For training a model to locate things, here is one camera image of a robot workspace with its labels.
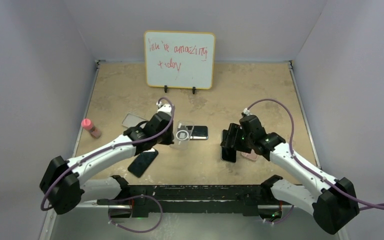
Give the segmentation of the clear magsafe phone case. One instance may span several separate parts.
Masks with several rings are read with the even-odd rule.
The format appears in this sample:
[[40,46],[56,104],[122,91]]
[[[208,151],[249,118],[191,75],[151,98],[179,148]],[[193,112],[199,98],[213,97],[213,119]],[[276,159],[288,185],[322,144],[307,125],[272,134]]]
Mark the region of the clear magsafe phone case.
[[194,123],[191,121],[178,121],[173,125],[173,144],[170,145],[175,150],[186,150],[189,146],[191,139]]

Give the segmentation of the clear grey phone case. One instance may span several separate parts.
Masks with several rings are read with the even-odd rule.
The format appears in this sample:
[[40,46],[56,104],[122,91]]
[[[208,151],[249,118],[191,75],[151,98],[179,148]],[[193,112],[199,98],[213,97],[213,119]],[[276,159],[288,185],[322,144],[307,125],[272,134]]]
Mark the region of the clear grey phone case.
[[147,119],[140,117],[133,113],[127,113],[124,119],[121,121],[121,125],[124,128],[142,127],[148,122]]

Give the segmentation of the black phone with case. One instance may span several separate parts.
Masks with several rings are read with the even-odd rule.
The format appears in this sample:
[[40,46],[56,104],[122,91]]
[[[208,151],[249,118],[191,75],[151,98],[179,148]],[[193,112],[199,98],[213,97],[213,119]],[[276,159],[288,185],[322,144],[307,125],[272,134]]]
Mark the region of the black phone with case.
[[234,148],[221,148],[221,160],[229,163],[237,162],[237,151]]

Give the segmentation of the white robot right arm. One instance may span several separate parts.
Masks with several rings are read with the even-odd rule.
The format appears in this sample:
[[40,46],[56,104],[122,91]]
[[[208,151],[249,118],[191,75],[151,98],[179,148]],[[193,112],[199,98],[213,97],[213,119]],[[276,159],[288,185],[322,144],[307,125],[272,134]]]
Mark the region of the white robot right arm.
[[263,183],[260,196],[268,204],[280,200],[304,210],[328,234],[336,234],[360,213],[358,203],[346,196],[356,196],[349,179],[338,179],[315,167],[279,134],[267,133],[255,115],[231,123],[222,131],[220,145],[224,150],[255,152],[298,180],[300,184],[294,185],[274,175]]

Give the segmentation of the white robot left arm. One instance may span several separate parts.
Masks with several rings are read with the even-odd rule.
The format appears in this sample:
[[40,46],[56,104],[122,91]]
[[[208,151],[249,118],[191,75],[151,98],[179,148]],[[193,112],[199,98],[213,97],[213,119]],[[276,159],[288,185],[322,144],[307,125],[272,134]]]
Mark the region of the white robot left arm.
[[158,111],[144,127],[130,127],[116,139],[91,152],[67,160],[61,156],[53,158],[39,183],[44,194],[40,209],[53,209],[59,215],[71,211],[85,194],[82,185],[97,173],[157,144],[172,144],[173,122],[173,111]]

